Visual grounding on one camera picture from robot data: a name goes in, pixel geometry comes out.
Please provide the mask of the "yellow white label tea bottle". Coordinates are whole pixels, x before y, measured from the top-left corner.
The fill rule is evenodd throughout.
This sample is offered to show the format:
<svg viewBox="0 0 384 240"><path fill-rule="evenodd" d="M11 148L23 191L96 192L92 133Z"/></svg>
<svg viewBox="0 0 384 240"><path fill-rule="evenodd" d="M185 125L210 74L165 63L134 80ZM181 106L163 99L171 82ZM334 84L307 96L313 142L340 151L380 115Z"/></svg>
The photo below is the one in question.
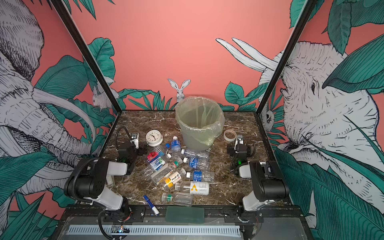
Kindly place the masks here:
<svg viewBox="0 0 384 240"><path fill-rule="evenodd" d="M173 171L168 177L166 177L162 181L162 189L166 192L172 189L172 187L175 186L175 184L179 181L181 181L185 176L187 172L184 168L181 168L179 170Z"/></svg>

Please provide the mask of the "Pocari Sweat blue label bottle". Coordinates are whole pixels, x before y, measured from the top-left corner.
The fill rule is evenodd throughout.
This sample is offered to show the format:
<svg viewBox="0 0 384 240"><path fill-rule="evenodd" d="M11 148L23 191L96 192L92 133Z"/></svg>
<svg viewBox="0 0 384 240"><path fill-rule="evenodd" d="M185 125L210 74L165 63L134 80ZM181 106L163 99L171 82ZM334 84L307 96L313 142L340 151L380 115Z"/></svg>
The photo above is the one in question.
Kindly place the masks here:
<svg viewBox="0 0 384 240"><path fill-rule="evenodd" d="M188 164L190 168L201 171L209 171L210 170L210 161L204 159L198 159L196 157L183 159L183 162Z"/></svg>

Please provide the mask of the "green red label clear bottle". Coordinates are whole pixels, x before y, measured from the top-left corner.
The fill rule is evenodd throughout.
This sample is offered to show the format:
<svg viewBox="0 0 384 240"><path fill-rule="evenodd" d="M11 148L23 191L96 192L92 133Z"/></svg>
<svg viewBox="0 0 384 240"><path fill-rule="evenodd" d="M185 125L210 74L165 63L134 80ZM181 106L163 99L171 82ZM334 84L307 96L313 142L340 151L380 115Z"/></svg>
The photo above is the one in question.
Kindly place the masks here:
<svg viewBox="0 0 384 240"><path fill-rule="evenodd" d="M157 186L164 178L168 177L183 163L181 158L177 158L170 163L165 164L158 171L150 176L150 180Z"/></svg>

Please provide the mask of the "red blue label bottle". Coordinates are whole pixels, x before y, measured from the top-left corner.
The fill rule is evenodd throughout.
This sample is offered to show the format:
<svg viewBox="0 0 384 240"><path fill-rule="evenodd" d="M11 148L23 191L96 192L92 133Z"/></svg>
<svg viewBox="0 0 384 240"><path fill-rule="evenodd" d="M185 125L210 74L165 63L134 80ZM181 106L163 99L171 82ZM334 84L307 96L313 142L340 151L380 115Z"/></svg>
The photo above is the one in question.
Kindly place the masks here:
<svg viewBox="0 0 384 240"><path fill-rule="evenodd" d="M152 162L157 157L164 156L168 153L170 144L158 145L156 147L148 147L147 163Z"/></svg>

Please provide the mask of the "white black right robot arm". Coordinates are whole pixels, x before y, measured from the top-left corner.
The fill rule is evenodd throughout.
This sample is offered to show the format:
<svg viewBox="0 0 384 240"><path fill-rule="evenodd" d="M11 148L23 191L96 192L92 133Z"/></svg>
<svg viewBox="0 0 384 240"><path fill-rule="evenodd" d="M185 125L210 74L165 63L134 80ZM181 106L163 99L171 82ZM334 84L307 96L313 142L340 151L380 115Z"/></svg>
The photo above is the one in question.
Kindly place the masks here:
<svg viewBox="0 0 384 240"><path fill-rule="evenodd" d="M227 145L227 153L232 157L230 172L242 179L250 179L253 188L238 204L238 221L250 223L252 217L247 216L248 213L256 213L289 196L289 187L276 161L249 161L256 148L239 143Z"/></svg>

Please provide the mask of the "white yellow triangle label bottle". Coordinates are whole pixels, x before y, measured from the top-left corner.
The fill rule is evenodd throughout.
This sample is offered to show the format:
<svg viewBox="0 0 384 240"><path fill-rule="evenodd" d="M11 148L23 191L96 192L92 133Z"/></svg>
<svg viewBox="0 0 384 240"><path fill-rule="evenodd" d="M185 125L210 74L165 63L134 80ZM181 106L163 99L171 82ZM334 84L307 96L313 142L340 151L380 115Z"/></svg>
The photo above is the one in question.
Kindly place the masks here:
<svg viewBox="0 0 384 240"><path fill-rule="evenodd" d="M177 182L175 190L191 195L207 196L210 193L210 184L207 182Z"/></svg>

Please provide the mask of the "blue green white label bottle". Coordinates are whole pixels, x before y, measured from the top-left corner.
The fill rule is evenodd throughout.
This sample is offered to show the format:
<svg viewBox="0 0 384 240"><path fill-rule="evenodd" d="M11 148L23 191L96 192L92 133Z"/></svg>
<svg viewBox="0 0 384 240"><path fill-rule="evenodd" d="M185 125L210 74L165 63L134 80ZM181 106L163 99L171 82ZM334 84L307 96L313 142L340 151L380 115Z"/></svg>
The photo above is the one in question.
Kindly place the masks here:
<svg viewBox="0 0 384 240"><path fill-rule="evenodd" d="M158 171L162 168L166 163L168 163L171 159L171 154L166 154L162 156L157 156L154 160L151 160L148 166L143 170L142 176L144 178L149 177L154 172Z"/></svg>

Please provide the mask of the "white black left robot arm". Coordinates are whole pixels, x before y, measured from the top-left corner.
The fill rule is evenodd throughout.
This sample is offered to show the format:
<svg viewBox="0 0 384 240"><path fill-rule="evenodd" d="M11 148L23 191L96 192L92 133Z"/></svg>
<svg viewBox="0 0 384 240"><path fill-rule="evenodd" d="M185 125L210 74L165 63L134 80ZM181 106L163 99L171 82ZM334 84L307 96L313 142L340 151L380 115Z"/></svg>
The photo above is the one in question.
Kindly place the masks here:
<svg viewBox="0 0 384 240"><path fill-rule="evenodd" d="M132 174L138 156L147 153L148 147L132 142L119 149L117 161L107 158L81 159L64 186L64 194L80 202L102 207L114 221L126 222L135 212L128 199L116 194L107 186L108 176L129 176Z"/></svg>

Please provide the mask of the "blue cap bottle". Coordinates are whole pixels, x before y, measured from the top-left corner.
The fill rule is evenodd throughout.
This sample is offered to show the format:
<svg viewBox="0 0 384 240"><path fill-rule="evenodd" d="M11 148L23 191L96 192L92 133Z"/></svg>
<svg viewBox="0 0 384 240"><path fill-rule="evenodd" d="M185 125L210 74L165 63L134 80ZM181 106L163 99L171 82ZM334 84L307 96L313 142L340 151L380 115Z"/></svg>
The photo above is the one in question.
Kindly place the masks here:
<svg viewBox="0 0 384 240"><path fill-rule="evenodd" d="M180 141L179 141L177 136L173 137L173 140L171 142L171 151L172 151L172 155L173 156L181 156L182 155L182 153L181 153L181 151L182 151L181 143L180 143Z"/></svg>

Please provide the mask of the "small green band clear bottle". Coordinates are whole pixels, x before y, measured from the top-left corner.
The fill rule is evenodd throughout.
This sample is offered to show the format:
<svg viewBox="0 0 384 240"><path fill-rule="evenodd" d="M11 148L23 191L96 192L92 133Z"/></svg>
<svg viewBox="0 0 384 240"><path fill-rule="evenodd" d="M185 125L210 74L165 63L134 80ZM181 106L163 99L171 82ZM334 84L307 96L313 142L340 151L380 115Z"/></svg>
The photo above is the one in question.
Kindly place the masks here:
<svg viewBox="0 0 384 240"><path fill-rule="evenodd" d="M193 195L187 193L163 193L162 202L172 205L191 207L193 204Z"/></svg>

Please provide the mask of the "blue label mineral water bottle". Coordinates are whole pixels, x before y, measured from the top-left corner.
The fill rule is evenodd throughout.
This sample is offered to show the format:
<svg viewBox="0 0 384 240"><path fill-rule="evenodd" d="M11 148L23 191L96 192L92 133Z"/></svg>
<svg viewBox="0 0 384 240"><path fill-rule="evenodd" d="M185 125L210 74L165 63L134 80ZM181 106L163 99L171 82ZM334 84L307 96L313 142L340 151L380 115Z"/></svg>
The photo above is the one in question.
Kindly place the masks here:
<svg viewBox="0 0 384 240"><path fill-rule="evenodd" d="M200 170L187 172L186 177L194 182L207 182L212 184L215 181L215 175L213 172L200 171Z"/></svg>

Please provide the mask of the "clear unlabelled bottle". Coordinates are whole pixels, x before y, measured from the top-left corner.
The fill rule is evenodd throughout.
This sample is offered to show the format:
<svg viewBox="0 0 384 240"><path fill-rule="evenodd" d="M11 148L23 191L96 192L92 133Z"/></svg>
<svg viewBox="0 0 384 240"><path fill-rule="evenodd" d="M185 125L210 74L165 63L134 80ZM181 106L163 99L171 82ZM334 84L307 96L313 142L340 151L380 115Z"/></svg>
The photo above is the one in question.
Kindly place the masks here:
<svg viewBox="0 0 384 240"><path fill-rule="evenodd" d="M195 151L191 149L182 149L181 154L187 158L197 158L199 160L210 160L210 153L206 151Z"/></svg>

